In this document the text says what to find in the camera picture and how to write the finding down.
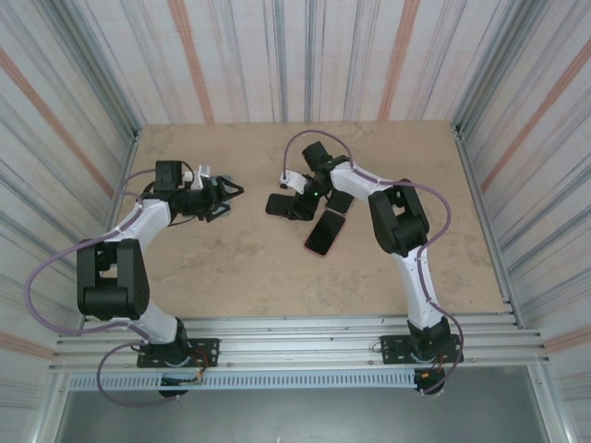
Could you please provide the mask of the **small electronics board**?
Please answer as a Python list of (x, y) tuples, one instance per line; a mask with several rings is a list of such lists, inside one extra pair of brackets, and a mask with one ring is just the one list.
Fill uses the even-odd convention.
[(172, 387), (172, 386), (184, 386), (184, 385), (200, 385), (203, 383), (203, 375), (200, 372), (192, 374), (174, 374), (164, 373), (161, 378), (161, 385)]

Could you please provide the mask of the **aluminium side rail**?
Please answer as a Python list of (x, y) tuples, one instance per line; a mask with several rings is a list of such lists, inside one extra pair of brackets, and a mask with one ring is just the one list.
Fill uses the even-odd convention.
[(499, 286), (500, 294), (503, 299), (503, 303), (510, 307), (510, 312), (515, 318), (515, 325), (519, 329), (523, 329), (525, 326), (521, 319), (520, 308), (515, 303), (513, 297), (513, 284), (503, 261), (503, 257), (501, 256), (501, 248), (499, 246), (499, 242), (495, 238), (492, 225), (487, 214), (483, 194), (477, 182), (476, 175), (468, 156), (467, 145), (464, 141), (463, 133), (458, 129), (457, 126), (452, 126), (452, 133), (454, 137), (454, 143), (464, 170), (464, 175), (476, 208), (476, 214), (479, 219), (481, 230), (484, 234), (488, 254), (495, 273), (497, 284)]
[(109, 219), (107, 222), (107, 231), (106, 231), (106, 233), (100, 234), (97, 237), (97, 240), (105, 237), (117, 225), (118, 216), (119, 216), (123, 201), (126, 198), (124, 196), (124, 193), (126, 192), (126, 189), (127, 189), (128, 177), (131, 175), (131, 172), (133, 169), (133, 163), (134, 163), (134, 160), (136, 157), (136, 153), (137, 153), (137, 149), (138, 149), (138, 145), (139, 145), (139, 140), (141, 138), (141, 133), (142, 133), (141, 129), (136, 130), (133, 133), (132, 138), (129, 140), (128, 152), (125, 157), (125, 162), (124, 162), (123, 170), (122, 170), (120, 181), (119, 181), (119, 186), (116, 189), (116, 195), (115, 195), (115, 200), (112, 205), (111, 215), (109, 216)]

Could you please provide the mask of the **aluminium rail frame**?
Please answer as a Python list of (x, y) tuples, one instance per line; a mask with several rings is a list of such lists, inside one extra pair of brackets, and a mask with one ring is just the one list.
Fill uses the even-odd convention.
[[(511, 313), (466, 315), (464, 365), (544, 365), (539, 331), (522, 329)], [(369, 368), (381, 365), (379, 339), (407, 331), (400, 316), (188, 319), (192, 338), (221, 342), (221, 370)]]

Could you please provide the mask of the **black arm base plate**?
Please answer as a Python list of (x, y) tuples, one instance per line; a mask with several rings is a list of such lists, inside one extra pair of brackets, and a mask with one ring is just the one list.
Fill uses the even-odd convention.
[(432, 365), (443, 362), (452, 364), (464, 361), (460, 350), (460, 338), (456, 334), (443, 341), (420, 343), (411, 335), (386, 335), (380, 337), (380, 353), (385, 365)]
[(189, 339), (186, 346), (178, 343), (147, 344), (139, 347), (139, 368), (198, 368), (216, 367), (220, 340)]

